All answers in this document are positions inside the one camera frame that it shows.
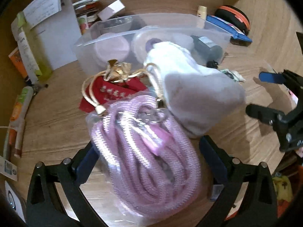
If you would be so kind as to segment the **small black binder clip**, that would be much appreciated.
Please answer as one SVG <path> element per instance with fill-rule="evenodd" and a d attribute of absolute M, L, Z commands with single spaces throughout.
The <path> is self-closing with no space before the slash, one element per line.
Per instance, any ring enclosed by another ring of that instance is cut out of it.
<path fill-rule="evenodd" d="M 206 63 L 206 66 L 208 68 L 212 68 L 212 69 L 218 69 L 218 63 L 216 61 L 208 61 Z"/>

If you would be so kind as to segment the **white cloth pouch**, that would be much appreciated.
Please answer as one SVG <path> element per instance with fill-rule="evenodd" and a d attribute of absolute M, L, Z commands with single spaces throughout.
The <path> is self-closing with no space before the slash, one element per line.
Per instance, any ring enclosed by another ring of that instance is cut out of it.
<path fill-rule="evenodd" d="M 171 42 L 153 45 L 144 65 L 159 70 L 169 111 L 190 138 L 201 137 L 245 102 L 245 90 L 217 69 L 196 63 Z"/>

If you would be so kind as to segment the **red pouch with gold cord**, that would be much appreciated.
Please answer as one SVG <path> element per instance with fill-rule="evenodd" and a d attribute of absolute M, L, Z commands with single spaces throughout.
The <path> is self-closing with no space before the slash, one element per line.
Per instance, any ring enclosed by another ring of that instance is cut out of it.
<path fill-rule="evenodd" d="M 159 67 L 148 63 L 134 72 L 131 68 L 131 63 L 109 60 L 104 71 L 83 81 L 79 109 L 85 113 L 95 111 L 101 115 L 109 103 L 146 91 L 147 85 L 141 80 L 145 77 L 154 89 L 158 106 L 163 106 L 165 97 Z"/>

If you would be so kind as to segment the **blue pencil case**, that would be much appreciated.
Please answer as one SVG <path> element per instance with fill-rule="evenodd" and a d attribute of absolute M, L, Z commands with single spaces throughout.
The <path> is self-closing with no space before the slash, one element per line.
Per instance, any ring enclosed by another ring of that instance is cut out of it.
<path fill-rule="evenodd" d="M 227 22 L 214 15 L 207 15 L 206 20 L 231 33 L 232 39 L 234 41 L 245 42 L 245 43 L 253 42 L 248 36 L 246 36 L 243 32 L 241 32 L 236 26 L 234 26 L 230 22 Z"/>

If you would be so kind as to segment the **orange green tube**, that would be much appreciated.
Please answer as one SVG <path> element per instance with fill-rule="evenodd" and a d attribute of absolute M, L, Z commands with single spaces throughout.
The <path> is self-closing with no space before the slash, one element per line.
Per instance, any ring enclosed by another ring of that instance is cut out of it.
<path fill-rule="evenodd" d="M 25 116 L 33 96 L 33 88 L 26 86 L 16 98 L 3 149 L 3 158 L 8 161 L 10 161 L 12 155 L 17 158 L 21 157 Z"/>

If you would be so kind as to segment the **black orange zip case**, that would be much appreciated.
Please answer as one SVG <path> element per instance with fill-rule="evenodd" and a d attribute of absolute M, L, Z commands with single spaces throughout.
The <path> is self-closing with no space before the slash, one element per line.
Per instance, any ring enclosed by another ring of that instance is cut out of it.
<path fill-rule="evenodd" d="M 250 20 L 244 12 L 231 5 L 222 5 L 214 13 L 214 15 L 226 22 L 233 24 L 245 35 L 250 32 Z"/>

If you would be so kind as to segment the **dark dropper bottle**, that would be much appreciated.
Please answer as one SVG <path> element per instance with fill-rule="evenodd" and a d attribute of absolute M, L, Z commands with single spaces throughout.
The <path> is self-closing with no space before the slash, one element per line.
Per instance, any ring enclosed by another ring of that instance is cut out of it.
<path fill-rule="evenodd" d="M 223 57 L 223 48 L 217 45 L 206 36 L 191 36 L 194 42 L 194 49 L 203 60 L 203 63 L 214 61 L 220 63 Z"/>

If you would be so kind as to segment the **small cream bottle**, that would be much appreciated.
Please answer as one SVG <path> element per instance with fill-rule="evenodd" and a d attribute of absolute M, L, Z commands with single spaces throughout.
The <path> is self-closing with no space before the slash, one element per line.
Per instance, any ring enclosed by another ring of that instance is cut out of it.
<path fill-rule="evenodd" d="M 201 19 L 206 20 L 207 15 L 208 15 L 207 7 L 199 5 L 198 10 L 197 10 L 197 17 L 200 17 Z"/>

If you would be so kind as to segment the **orange book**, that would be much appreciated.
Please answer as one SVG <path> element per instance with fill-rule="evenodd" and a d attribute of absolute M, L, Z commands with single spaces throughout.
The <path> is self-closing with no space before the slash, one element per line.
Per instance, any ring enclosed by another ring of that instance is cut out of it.
<path fill-rule="evenodd" d="M 19 48 L 16 47 L 10 54 L 9 58 L 12 61 L 15 68 L 18 70 L 18 72 L 21 74 L 22 78 L 27 81 L 28 80 L 28 74 L 24 67 Z"/>

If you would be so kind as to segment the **pink round jar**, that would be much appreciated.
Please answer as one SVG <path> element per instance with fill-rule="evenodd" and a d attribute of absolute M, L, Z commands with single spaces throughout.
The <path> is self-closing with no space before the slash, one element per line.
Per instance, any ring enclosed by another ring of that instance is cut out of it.
<path fill-rule="evenodd" d="M 117 59 L 124 61 L 129 55 L 130 44 L 124 36 L 115 33 L 105 33 L 94 43 L 94 52 L 100 66 L 107 66 L 108 61 Z"/>

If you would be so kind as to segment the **clear plastic storage bin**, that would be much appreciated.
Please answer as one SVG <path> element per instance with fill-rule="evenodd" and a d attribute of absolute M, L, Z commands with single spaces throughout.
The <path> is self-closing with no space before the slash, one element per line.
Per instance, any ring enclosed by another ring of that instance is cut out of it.
<path fill-rule="evenodd" d="M 226 30 L 191 14 L 146 13 L 96 22 L 72 50 L 82 70 L 94 75 L 106 70 L 111 59 L 131 63 L 137 70 L 161 42 L 187 49 L 200 65 L 221 63 L 231 37 Z"/>

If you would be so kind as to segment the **small pink white box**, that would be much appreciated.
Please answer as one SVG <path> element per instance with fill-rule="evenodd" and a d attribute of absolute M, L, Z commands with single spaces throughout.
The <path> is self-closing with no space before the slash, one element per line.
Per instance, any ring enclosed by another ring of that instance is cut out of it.
<path fill-rule="evenodd" d="M 120 0 L 116 0 L 107 7 L 105 7 L 103 10 L 101 10 L 98 14 L 97 17 L 101 21 L 107 21 L 123 11 L 125 9 L 124 4 Z"/>

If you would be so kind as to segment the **white paper bag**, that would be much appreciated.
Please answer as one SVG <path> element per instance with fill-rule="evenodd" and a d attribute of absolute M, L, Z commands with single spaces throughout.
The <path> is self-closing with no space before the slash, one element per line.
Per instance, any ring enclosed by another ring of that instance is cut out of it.
<path fill-rule="evenodd" d="M 53 70 L 76 61 L 72 45 L 81 31 L 71 0 L 33 0 L 23 12 Z"/>

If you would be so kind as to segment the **stack of booklets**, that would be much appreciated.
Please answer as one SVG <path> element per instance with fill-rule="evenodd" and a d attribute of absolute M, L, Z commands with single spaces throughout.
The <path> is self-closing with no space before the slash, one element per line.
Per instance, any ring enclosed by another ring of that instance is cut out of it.
<path fill-rule="evenodd" d="M 99 19 L 98 13 L 101 9 L 101 0 L 80 0 L 72 5 L 76 13 L 81 34 L 85 34 Z"/>

